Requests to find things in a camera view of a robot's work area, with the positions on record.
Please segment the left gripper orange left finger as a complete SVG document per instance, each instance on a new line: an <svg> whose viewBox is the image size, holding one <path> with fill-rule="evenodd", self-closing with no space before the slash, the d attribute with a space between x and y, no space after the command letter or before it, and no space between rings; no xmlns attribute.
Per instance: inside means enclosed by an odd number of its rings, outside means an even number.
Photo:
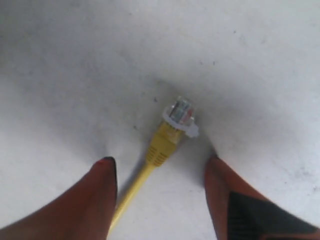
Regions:
<svg viewBox="0 0 320 240"><path fill-rule="evenodd" d="M104 157L71 188L0 230L2 240L105 240L117 201L117 169Z"/></svg>

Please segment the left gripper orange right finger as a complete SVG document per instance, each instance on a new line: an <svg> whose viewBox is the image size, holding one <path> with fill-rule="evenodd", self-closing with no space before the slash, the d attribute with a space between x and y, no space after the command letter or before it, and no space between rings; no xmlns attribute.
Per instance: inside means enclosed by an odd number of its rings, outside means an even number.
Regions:
<svg viewBox="0 0 320 240"><path fill-rule="evenodd" d="M218 240L318 240L320 229L260 194L218 156L204 170L206 202Z"/></svg>

